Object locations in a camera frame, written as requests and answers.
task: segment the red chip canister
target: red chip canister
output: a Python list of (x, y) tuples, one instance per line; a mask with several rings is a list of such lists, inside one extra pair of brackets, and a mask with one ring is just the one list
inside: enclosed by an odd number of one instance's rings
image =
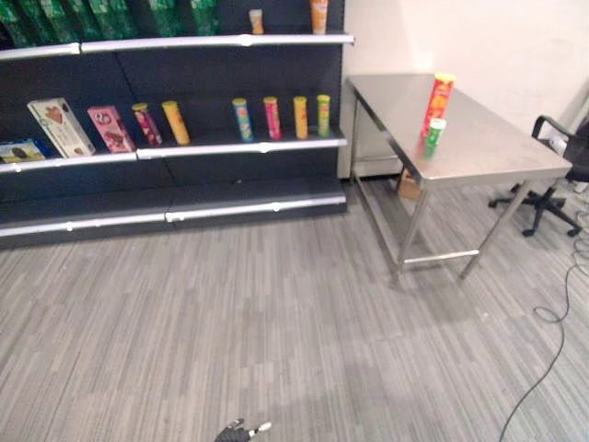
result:
[(266, 108), (266, 121), (268, 122), (268, 133), (272, 140), (280, 140), (280, 118), (278, 116), (278, 99), (276, 97), (265, 97), (264, 107)]
[(450, 100), (450, 92), (456, 82), (456, 76), (453, 74), (438, 73), (433, 76), (433, 80), (432, 95), (430, 96), (430, 102), (425, 112), (422, 136), (427, 136), (432, 118), (444, 118), (445, 109), (448, 106), (448, 100)]

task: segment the metal table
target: metal table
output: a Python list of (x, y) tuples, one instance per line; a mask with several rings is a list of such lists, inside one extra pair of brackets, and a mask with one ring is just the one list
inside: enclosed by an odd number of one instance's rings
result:
[[(390, 246), (385, 244), (394, 263), (391, 270), (395, 279), (407, 264), (470, 256), (468, 265), (460, 275), (466, 278), (501, 226), (527, 195), (530, 181), (563, 177), (571, 168), (571, 164), (564, 158), (522, 133), (456, 87), (452, 90), (445, 114), (447, 127), (434, 154), (428, 156), (420, 130), (432, 92), (433, 75), (351, 76), (348, 83), (356, 98), (352, 177), (358, 183), (366, 205), (375, 219), (375, 226), (383, 237), (382, 227), (354, 168), (358, 160), (371, 160), (356, 156), (359, 105), (364, 107), (396, 157), (402, 161), (403, 167), (422, 189), (421, 199), (413, 212), (409, 230), (396, 259)], [(432, 191), (503, 181), (522, 181), (523, 184), (478, 249), (406, 259)]]

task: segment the black cable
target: black cable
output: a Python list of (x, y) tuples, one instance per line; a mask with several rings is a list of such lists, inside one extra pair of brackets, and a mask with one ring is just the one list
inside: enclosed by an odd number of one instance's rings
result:
[[(581, 218), (588, 217), (589, 218), (589, 211), (579, 211), (577, 213), (577, 220), (582, 221)], [(530, 395), (532, 391), (536, 389), (538, 385), (542, 383), (542, 381), (549, 375), (550, 371), (556, 364), (556, 361), (559, 359), (560, 354), (562, 353), (562, 349), (564, 348), (564, 341), (565, 341), (565, 331), (562, 322), (569, 316), (569, 312), (571, 311), (571, 297), (569, 295), (569, 277), (571, 273), (575, 269), (579, 269), (582, 274), (589, 275), (589, 261), (587, 262), (580, 262), (580, 259), (589, 260), (589, 225), (583, 226), (583, 231), (581, 232), (581, 238), (577, 239), (574, 242), (574, 252), (572, 254), (572, 258), (574, 259), (574, 264), (569, 267), (567, 273), (564, 276), (564, 301), (565, 301), (565, 310), (562, 316), (557, 315), (554, 310), (544, 307), (544, 306), (536, 306), (534, 307), (533, 311), (536, 316), (539, 317), (540, 320), (543, 320), (549, 324), (559, 324), (560, 329), (560, 345), (559, 349), (550, 361), (550, 364), (544, 374), (529, 388), (528, 391), (525, 392), (524, 396), (517, 402), (515, 407), (512, 409), (512, 412), (509, 413), (509, 417), (505, 421), (503, 425), (501, 435), (499, 436), (499, 442), (503, 441), (505, 437), (505, 432), (507, 431), (507, 426), (511, 422), (512, 418), (517, 412), (517, 409), (524, 403), (525, 399)]]

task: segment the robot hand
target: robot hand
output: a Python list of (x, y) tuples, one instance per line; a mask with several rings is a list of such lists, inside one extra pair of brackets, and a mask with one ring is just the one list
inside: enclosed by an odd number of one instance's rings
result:
[(272, 426), (270, 422), (267, 422), (255, 430), (245, 430), (241, 428), (241, 425), (243, 425), (243, 419), (236, 419), (219, 433), (214, 442), (248, 442), (257, 433), (268, 431)]

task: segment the green product packaging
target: green product packaging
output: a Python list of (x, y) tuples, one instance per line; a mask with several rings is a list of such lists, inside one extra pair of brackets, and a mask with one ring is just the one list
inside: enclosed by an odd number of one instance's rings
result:
[(37, 42), (40, 44), (55, 43), (57, 40), (53, 34), (52, 25), (37, 0), (19, 0), (19, 3), (32, 24)]
[(12, 42), (18, 48), (35, 46), (35, 41), (20, 19), (14, 5), (8, 0), (0, 0), (0, 21), (10, 34)]
[(149, 7), (156, 20), (157, 33), (161, 37), (176, 37), (182, 32), (182, 26), (176, 11), (174, 0), (148, 0)]
[(40, 6), (45, 11), (45, 15), (52, 24), (57, 40), (60, 43), (71, 43), (79, 40), (59, 0), (40, 0)]
[(440, 135), (445, 129), (446, 121), (440, 118), (432, 118), (430, 120), (430, 128), (425, 138), (425, 145), (435, 149), (440, 142)]
[(199, 35), (215, 35), (219, 31), (217, 0), (191, 0), (192, 15)]
[(86, 40), (102, 40), (102, 32), (85, 0), (67, 0), (82, 27)]
[(110, 0), (110, 7), (122, 37), (124, 39), (137, 37), (137, 28), (131, 19), (131, 14), (129, 13), (129, 8), (125, 0)]
[(109, 0), (89, 0), (89, 3), (104, 38), (107, 40), (123, 39), (121, 27), (117, 24)]

